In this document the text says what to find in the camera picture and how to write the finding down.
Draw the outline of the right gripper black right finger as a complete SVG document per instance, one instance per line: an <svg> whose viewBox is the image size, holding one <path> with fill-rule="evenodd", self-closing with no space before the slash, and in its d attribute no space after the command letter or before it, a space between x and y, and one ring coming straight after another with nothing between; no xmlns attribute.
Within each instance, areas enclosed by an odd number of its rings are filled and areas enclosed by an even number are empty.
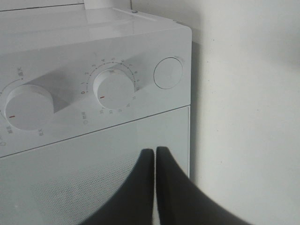
<svg viewBox="0 0 300 225"><path fill-rule="evenodd" d="M156 193L162 225L247 225L204 194L167 147L156 150Z"/></svg>

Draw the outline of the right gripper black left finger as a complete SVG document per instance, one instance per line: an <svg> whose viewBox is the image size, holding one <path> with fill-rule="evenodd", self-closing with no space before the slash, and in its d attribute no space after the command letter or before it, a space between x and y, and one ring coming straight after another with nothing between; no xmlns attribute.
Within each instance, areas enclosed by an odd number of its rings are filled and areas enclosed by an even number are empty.
<svg viewBox="0 0 300 225"><path fill-rule="evenodd" d="M154 151L143 149L122 186L83 225L151 225L154 202Z"/></svg>

